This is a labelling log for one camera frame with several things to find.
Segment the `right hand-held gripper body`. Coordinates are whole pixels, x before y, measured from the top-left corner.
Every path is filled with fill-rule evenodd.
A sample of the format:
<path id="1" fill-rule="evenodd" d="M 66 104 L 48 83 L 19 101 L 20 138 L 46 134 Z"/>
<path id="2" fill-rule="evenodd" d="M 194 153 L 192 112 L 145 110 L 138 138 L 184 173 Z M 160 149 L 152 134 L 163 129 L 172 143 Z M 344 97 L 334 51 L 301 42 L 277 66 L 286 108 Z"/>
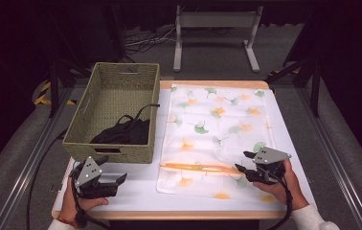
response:
<path id="1" fill-rule="evenodd" d="M 291 157 L 290 153 L 262 147 L 256 153 L 254 159 L 251 159 L 256 168 L 246 178 L 250 182 L 260 182 L 263 184 L 276 184 L 283 179 L 285 167 L 283 161 Z"/>

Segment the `grey metal stand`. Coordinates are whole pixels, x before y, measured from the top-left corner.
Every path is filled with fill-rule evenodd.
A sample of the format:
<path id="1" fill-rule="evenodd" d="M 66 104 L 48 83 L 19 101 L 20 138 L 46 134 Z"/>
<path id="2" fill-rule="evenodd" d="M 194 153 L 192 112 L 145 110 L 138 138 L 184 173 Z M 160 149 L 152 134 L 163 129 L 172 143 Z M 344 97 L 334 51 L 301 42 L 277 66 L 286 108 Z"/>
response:
<path id="1" fill-rule="evenodd" d="M 183 28 L 249 28 L 250 34 L 242 42 L 246 56 L 254 73 L 260 71 L 253 50 L 254 40 L 260 25 L 263 6 L 252 11 L 183 11 L 176 8 L 175 31 L 176 41 L 173 58 L 173 71 L 180 72 L 182 65 L 182 29 Z"/>

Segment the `person's left hand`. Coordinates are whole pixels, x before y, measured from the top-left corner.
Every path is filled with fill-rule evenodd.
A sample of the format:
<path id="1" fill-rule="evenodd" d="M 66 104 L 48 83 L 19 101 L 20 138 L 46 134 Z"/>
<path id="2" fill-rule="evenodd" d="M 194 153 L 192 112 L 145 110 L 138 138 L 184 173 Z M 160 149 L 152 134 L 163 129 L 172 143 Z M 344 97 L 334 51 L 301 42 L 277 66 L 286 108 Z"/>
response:
<path id="1" fill-rule="evenodd" d="M 67 188 L 63 196 L 61 211 L 57 216 L 57 220 L 78 228 L 79 225 L 76 222 L 76 215 L 78 213 L 76 204 L 78 204 L 82 210 L 89 211 L 98 206 L 108 205 L 109 202 L 105 197 L 95 199 L 79 198 L 78 201 L 75 201 L 72 189 L 72 178 L 69 177 L 67 181 Z"/>

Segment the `green woven basket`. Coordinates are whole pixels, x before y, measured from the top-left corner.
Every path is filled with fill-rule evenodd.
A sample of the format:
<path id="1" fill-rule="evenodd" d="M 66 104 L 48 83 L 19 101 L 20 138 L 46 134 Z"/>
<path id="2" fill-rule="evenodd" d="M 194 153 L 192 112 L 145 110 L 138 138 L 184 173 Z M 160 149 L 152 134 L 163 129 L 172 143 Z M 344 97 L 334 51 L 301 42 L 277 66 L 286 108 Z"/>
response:
<path id="1" fill-rule="evenodd" d="M 157 63 L 98 62 L 65 134 L 63 146 L 77 161 L 107 155 L 111 163 L 151 163 L 159 92 L 160 67 Z M 149 121 L 145 144 L 91 142 L 103 130 L 116 125 L 124 115 Z"/>

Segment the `leaf print storage bag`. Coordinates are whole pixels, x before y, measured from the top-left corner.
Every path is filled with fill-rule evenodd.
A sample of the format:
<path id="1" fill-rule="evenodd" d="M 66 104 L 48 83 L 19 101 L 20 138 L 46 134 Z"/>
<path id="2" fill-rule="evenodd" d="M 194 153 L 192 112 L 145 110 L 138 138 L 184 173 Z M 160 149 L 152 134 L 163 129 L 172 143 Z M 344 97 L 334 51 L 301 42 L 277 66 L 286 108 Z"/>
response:
<path id="1" fill-rule="evenodd" d="M 263 89 L 174 84 L 157 191 L 176 196 L 260 199 L 236 165 L 256 166 L 243 153 L 272 147 Z"/>

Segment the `white table mat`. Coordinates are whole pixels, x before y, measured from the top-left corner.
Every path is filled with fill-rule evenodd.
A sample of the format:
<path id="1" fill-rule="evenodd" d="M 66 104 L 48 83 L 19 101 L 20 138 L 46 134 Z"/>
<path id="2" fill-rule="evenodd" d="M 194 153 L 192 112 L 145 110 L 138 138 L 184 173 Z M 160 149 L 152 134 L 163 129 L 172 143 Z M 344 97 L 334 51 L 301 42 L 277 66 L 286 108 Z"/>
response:
<path id="1" fill-rule="evenodd" d="M 266 106 L 271 111 L 271 125 L 274 131 L 274 146 L 277 150 L 291 153 L 291 164 L 305 198 L 316 206 L 308 180 L 298 154 L 287 131 L 282 113 L 280 112 L 274 93 L 265 91 Z M 109 197 L 109 205 L 94 208 L 90 212 L 101 219 L 276 219 L 285 211 L 282 204 L 268 193 L 262 192 L 248 182 L 248 192 L 243 191 L 245 199 L 218 199 L 203 196 L 173 195 L 160 193 L 157 189 L 159 175 L 159 158 L 162 156 L 161 146 L 164 134 L 164 113 L 159 108 L 157 119 L 156 143 L 153 162 L 151 164 L 106 163 L 102 165 L 105 172 L 102 181 L 110 182 L 120 173 L 127 172 L 124 185 L 121 185 L 117 196 Z M 61 189 L 52 208 L 52 216 L 57 217 L 62 204 L 63 193 L 66 189 L 67 176 L 74 160 L 70 159 Z M 263 202 L 260 199 L 273 197 L 273 202 Z M 237 218 L 216 218 L 232 214 Z"/>

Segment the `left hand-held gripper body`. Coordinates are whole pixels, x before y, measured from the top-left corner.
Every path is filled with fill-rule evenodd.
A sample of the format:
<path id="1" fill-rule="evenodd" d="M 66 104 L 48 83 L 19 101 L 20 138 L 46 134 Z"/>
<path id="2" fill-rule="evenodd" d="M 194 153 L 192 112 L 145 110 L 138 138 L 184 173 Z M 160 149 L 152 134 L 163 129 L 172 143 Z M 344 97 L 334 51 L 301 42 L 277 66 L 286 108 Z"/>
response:
<path id="1" fill-rule="evenodd" d="M 103 186 L 99 181 L 101 176 L 101 166 L 88 156 L 71 171 L 73 194 L 84 199 L 115 196 L 119 186 Z"/>

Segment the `aluminium rail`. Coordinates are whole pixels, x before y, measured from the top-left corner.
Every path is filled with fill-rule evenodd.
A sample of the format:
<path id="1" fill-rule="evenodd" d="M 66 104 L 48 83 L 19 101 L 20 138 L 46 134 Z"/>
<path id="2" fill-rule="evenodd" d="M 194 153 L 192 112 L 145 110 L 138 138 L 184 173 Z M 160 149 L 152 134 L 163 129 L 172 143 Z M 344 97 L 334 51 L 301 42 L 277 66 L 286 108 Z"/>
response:
<path id="1" fill-rule="evenodd" d="M 12 214 L 17 208 L 21 198 L 25 194 L 26 189 L 33 180 L 34 172 L 37 166 L 40 164 L 40 158 L 45 152 L 46 141 L 51 135 L 60 114 L 62 113 L 63 107 L 66 105 L 66 101 L 72 94 L 72 88 L 64 88 L 61 91 L 60 98 L 57 100 L 58 106 L 54 110 L 54 115 L 48 117 L 34 148 L 29 155 L 26 164 L 20 175 L 18 175 L 16 182 L 11 189 L 10 195 L 6 200 L 0 211 L 0 230 L 5 230 L 7 225 L 11 221 Z"/>
<path id="2" fill-rule="evenodd" d="M 310 108 L 310 98 L 305 92 L 304 89 L 300 88 L 297 90 L 297 94 L 299 95 L 306 113 L 308 117 L 310 118 L 311 123 L 314 125 L 314 128 L 316 129 L 316 132 L 318 133 L 318 136 L 322 142 L 322 145 L 325 150 L 325 156 L 328 160 L 328 164 L 330 168 L 333 171 L 333 174 L 336 178 L 336 181 L 338 182 L 338 185 L 345 197 L 345 200 L 347 201 L 352 215 L 354 216 L 357 225 L 360 230 L 362 230 L 362 202 L 361 199 L 355 190 L 353 183 L 351 179 L 349 178 L 347 172 L 345 171 L 345 168 L 340 161 L 338 154 L 333 146 L 333 144 L 330 142 L 328 138 L 328 133 L 326 132 L 322 122 L 319 118 L 317 118 L 314 115 L 313 110 Z"/>

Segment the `yellow black hazard tape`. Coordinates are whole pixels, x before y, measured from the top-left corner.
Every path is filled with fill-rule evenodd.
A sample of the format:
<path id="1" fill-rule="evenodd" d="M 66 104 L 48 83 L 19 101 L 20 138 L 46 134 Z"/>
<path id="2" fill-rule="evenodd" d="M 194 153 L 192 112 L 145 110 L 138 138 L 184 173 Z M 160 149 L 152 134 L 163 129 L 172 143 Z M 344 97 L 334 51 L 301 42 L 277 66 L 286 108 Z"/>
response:
<path id="1" fill-rule="evenodd" d="M 46 98 L 46 94 L 50 88 L 51 88 L 51 82 L 49 80 L 46 80 L 43 86 L 41 87 L 37 98 L 34 100 L 34 103 L 51 105 L 52 100 Z"/>

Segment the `black garment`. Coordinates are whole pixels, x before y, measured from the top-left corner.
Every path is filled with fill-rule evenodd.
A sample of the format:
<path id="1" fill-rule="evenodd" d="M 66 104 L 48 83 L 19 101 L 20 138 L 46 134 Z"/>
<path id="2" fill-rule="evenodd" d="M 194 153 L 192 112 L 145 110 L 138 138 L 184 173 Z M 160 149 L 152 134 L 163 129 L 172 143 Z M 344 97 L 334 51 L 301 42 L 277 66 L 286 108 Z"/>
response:
<path id="1" fill-rule="evenodd" d="M 146 145 L 150 119 L 142 120 L 140 116 L 148 107 L 159 107 L 159 104 L 151 103 L 142 107 L 135 117 L 123 115 L 114 126 L 96 135 L 91 144 Z"/>

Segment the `black metal stand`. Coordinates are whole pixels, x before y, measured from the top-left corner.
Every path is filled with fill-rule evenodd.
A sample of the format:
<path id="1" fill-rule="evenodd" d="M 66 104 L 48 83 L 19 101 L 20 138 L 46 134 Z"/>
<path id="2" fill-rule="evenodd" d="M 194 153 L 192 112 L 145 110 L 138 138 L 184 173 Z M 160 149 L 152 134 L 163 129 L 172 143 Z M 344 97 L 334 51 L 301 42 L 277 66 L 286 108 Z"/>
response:
<path id="1" fill-rule="evenodd" d="M 319 117 L 318 102 L 320 90 L 320 65 L 316 58 L 305 58 L 283 68 L 281 71 L 266 78 L 268 84 L 281 79 L 282 77 L 298 70 L 298 74 L 293 80 L 297 88 L 304 88 L 308 81 L 311 81 L 310 108 L 315 117 Z"/>
<path id="2" fill-rule="evenodd" d="M 89 79 L 91 71 L 81 67 L 67 59 L 58 58 L 50 66 L 51 83 L 51 112 L 50 118 L 53 118 L 60 108 L 61 101 L 59 96 L 59 85 L 64 88 L 72 88 L 76 79 Z"/>

